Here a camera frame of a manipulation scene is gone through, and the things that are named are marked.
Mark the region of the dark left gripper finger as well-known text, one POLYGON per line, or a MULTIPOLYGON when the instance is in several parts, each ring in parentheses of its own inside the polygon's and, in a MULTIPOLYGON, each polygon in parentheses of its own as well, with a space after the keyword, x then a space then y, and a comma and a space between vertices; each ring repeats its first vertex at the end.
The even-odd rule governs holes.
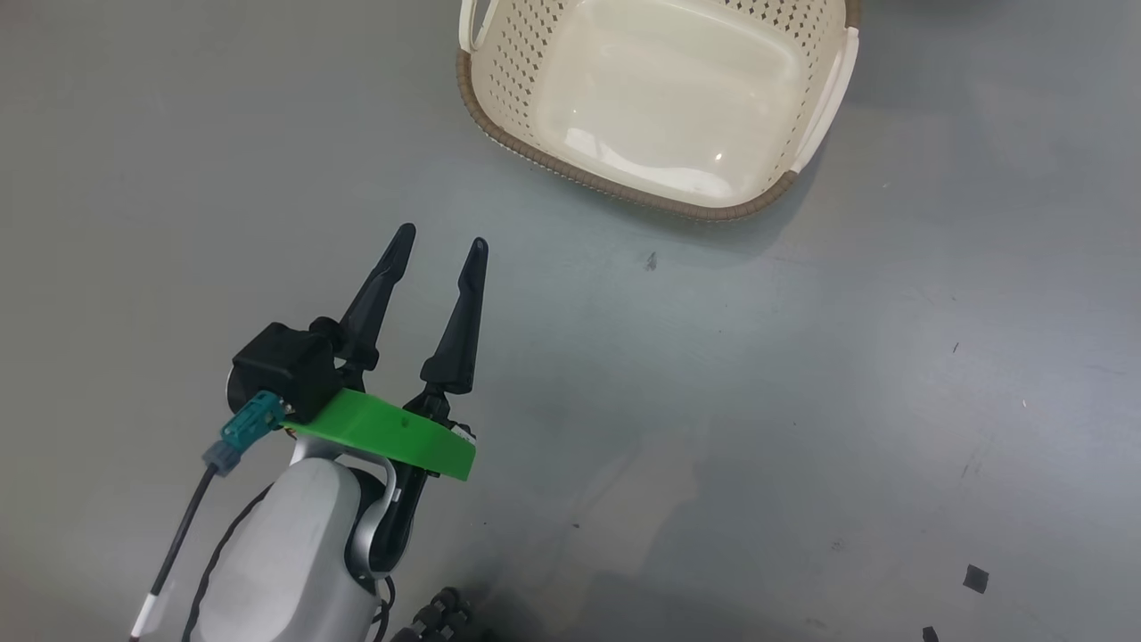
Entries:
POLYGON ((461 397, 472 393, 488 255, 486 239, 476 237, 459 276, 459 296, 446 330, 435 353, 423 363, 420 377, 424 389, 405 405, 405 409, 416 416, 431 418, 432 422, 448 422, 448 395, 461 397))
POLYGON ((318 317, 311 322, 310 332, 326 338, 343 374, 375 369, 379 332, 394 289, 407 268, 415 236, 415 224, 402 224, 340 320, 318 317))

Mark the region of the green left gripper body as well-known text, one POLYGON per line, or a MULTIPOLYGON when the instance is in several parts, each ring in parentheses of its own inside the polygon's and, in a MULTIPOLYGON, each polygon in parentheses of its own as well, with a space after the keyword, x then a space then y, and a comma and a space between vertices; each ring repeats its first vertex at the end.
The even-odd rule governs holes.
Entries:
POLYGON ((385 468, 383 491, 363 499, 347 544, 353 572, 391 572, 399 564, 424 481, 431 476, 464 482, 477 447, 464 424, 448 418, 443 395, 423 391, 397 407, 362 391, 340 391, 310 423, 286 420, 301 458, 351 456, 385 468))

